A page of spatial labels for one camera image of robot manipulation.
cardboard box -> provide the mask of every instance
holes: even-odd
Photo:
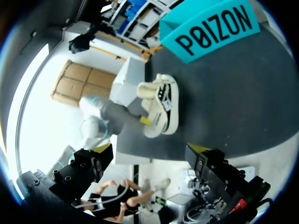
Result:
[[[109,98],[116,75],[68,60],[54,85],[51,97],[61,103],[78,106],[83,96]]]

shoe sole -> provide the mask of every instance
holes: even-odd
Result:
[[[171,114],[170,114],[170,119],[169,119],[169,126],[163,134],[166,135],[171,135],[176,132],[178,129],[178,84],[176,80],[169,75],[162,75],[162,80],[169,80],[171,83],[171,104],[172,104],[172,109],[171,109]]]

black machine part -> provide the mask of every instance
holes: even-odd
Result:
[[[99,182],[104,171],[113,159],[112,145],[110,144],[103,152],[80,149],[74,153],[74,160],[71,164],[61,170],[54,170],[54,181],[41,171],[34,173],[36,183],[42,183],[53,194],[61,198],[66,203],[72,203],[80,199],[87,191],[92,182]]]
[[[227,204],[217,223],[223,223],[224,218],[232,221],[230,218],[239,218],[239,214],[250,222],[256,216],[257,205],[269,191],[270,185],[259,176],[247,182],[244,180],[245,172],[229,165],[224,156],[218,149],[197,153],[187,146],[185,151],[185,159],[194,169],[199,182],[206,183]]]

blue bin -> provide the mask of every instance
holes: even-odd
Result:
[[[118,29],[117,32],[118,32],[119,34],[122,34],[122,32],[125,30],[125,28],[127,27],[128,24],[129,24],[129,21],[128,21],[128,20],[124,21],[123,24],[121,25],[121,27]]]

white sneaker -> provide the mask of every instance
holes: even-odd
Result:
[[[163,180],[160,184],[155,186],[155,191],[160,191],[160,190],[166,189],[169,185],[170,185],[170,179],[167,178],[167,179]]]
[[[149,113],[151,126],[145,126],[143,132],[148,138],[160,134],[173,134],[178,128],[178,85],[169,75],[157,74],[152,83],[140,83],[137,95],[142,98],[143,109]]]
[[[144,184],[141,187],[141,192],[144,194],[150,191],[150,180],[147,178],[144,180]]]

